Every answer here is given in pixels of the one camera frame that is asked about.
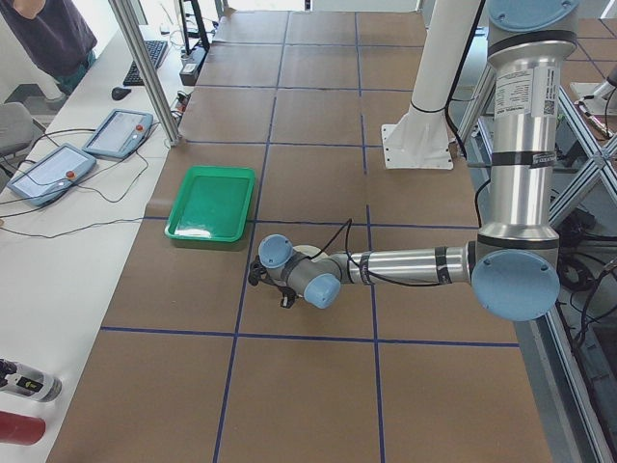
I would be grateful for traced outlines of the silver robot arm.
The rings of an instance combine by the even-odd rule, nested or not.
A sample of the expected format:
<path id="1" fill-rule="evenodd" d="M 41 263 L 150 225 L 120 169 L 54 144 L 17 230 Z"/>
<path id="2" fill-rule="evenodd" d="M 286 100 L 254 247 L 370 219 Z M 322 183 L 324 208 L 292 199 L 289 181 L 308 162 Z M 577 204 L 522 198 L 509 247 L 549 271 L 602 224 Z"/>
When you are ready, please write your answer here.
<path id="1" fill-rule="evenodd" d="M 439 1 L 408 111 L 382 126 L 390 169 L 449 169 L 447 108 L 475 28 L 489 19 L 494 83 L 490 216 L 462 247 L 310 254 L 285 236 L 259 244 L 252 285 L 329 307 L 345 284 L 433 287 L 467 283 L 489 312 L 513 321 L 547 313 L 560 291 L 559 237 L 550 226 L 560 70 L 577 46 L 575 1 Z"/>

